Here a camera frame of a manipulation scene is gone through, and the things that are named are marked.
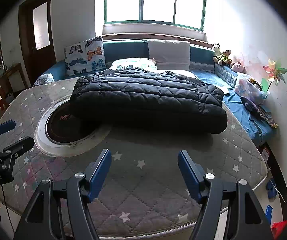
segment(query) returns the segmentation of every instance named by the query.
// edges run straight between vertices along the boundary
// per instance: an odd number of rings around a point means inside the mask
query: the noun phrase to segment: door
[[[26,0],[19,6],[19,36],[30,83],[56,63],[50,0]]]

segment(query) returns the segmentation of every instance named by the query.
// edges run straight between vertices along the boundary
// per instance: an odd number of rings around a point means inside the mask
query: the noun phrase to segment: metal screw
[[[239,183],[240,183],[241,185],[247,185],[247,184],[248,184],[248,182],[247,182],[245,179],[239,180]]]
[[[207,179],[214,179],[214,175],[213,175],[212,173],[207,173],[207,174],[205,175],[205,177],[206,177]]]
[[[82,178],[83,176],[84,176],[84,174],[83,174],[82,172],[78,172],[78,173],[75,174],[75,177],[76,177],[77,179],[80,179],[80,178]]]
[[[50,179],[49,178],[45,178],[41,181],[43,184],[47,184],[50,182]]]

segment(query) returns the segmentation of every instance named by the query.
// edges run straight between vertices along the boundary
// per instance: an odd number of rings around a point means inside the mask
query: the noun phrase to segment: quilted mat
[[[0,119],[16,121],[14,130],[0,136],[0,150],[25,136],[33,137],[41,116],[72,93],[76,80],[23,91]],[[180,150],[187,150],[206,172],[227,181],[243,178],[254,188],[267,174],[255,145],[229,109],[223,107],[228,126],[221,134],[173,135],[113,126],[98,145],[78,156],[50,157],[34,146],[16,161],[14,181],[4,185],[6,202],[21,214],[43,178],[68,179],[108,148],[113,157],[110,171],[99,197],[88,205],[100,237],[149,238],[192,227],[200,206],[190,197],[178,168]],[[65,231],[71,234],[65,200],[61,206]]]

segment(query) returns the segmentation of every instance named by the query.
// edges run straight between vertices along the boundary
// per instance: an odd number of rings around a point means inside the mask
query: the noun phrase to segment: black cable
[[[13,225],[12,225],[12,222],[11,222],[11,219],[10,219],[10,215],[9,215],[7,203],[6,203],[6,201],[5,201],[5,192],[3,191],[3,186],[2,186],[2,184],[1,184],[1,189],[2,189],[2,194],[3,194],[3,196],[4,196],[5,208],[6,208],[6,210],[7,210],[8,218],[9,218],[10,225],[11,225],[11,227],[12,227],[12,231],[13,231],[13,235],[14,235],[14,229],[13,229]]]

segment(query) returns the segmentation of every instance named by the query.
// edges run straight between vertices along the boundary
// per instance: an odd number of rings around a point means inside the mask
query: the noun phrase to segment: orange butterfly
[[[87,52],[88,61],[90,61],[94,55],[102,55],[101,47],[97,47],[96,50],[90,50]]]

